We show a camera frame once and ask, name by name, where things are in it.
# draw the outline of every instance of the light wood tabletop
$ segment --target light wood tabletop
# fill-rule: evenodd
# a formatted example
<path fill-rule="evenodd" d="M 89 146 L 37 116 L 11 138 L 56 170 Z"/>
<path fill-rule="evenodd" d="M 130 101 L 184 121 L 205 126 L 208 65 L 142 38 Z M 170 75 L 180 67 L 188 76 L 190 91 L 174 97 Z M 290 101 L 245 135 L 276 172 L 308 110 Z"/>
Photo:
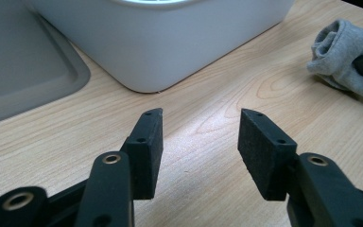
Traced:
<path fill-rule="evenodd" d="M 38 185 L 52 196 L 119 150 L 139 116 L 164 109 L 164 154 L 136 226 L 289 226 L 286 201 L 264 201 L 237 150 L 241 108 L 266 114 L 298 153 L 334 160 L 363 190 L 363 100 L 307 72 L 310 46 L 337 18 L 363 27 L 363 9 L 296 0 L 286 18 L 171 88 L 139 94 L 78 51 L 92 76 L 80 91 L 0 122 L 0 196 Z"/>

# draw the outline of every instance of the gray sock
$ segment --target gray sock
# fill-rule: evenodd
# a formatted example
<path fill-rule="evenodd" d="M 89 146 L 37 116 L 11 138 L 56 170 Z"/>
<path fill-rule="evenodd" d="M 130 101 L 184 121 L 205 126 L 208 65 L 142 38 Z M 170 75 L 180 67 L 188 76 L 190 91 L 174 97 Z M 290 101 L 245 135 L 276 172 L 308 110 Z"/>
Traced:
<path fill-rule="evenodd" d="M 336 20 L 324 28 L 311 46 L 313 59 L 306 66 L 331 86 L 363 96 L 363 77 L 353 61 L 363 55 L 363 28 Z"/>

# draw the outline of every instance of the screw hole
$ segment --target screw hole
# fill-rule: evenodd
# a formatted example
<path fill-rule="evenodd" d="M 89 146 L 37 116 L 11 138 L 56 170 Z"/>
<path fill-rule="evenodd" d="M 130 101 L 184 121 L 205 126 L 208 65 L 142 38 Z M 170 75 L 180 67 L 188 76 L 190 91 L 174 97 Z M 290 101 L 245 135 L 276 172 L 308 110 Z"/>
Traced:
<path fill-rule="evenodd" d="M 94 219 L 94 227 L 106 227 L 111 224 L 111 217 L 109 215 L 102 215 Z"/>
<path fill-rule="evenodd" d="M 320 157 L 310 156 L 308 157 L 308 161 L 317 166 L 328 166 L 328 162 Z"/>
<path fill-rule="evenodd" d="M 137 142 L 139 142 L 139 143 L 145 143 L 146 142 L 146 139 L 145 138 L 138 138 L 137 139 Z"/>
<path fill-rule="evenodd" d="M 120 155 L 117 155 L 117 154 L 111 154 L 111 155 L 108 155 L 106 157 L 104 157 L 102 159 L 102 162 L 104 164 L 115 164 L 117 162 L 119 162 L 122 158 L 120 157 Z"/>
<path fill-rule="evenodd" d="M 16 195 L 9 197 L 3 204 L 3 208 L 7 211 L 20 209 L 29 204 L 34 198 L 30 192 L 20 192 Z"/>

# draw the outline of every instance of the gray plastic tray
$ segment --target gray plastic tray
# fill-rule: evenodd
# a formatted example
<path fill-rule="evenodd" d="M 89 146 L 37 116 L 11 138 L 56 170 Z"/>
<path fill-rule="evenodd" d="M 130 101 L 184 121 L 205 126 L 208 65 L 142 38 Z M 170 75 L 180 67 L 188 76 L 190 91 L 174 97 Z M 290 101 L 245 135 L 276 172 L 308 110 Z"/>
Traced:
<path fill-rule="evenodd" d="M 0 120 L 73 94 L 90 70 L 54 27 L 21 0 L 0 0 Z"/>

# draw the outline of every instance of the white container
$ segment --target white container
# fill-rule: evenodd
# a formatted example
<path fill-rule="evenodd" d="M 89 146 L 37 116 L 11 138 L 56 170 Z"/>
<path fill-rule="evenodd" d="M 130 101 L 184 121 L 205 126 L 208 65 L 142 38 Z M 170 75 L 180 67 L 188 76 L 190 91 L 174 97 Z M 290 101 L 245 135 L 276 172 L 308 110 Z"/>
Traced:
<path fill-rule="evenodd" d="M 126 87 L 162 91 L 281 22 L 294 0 L 32 0 Z"/>

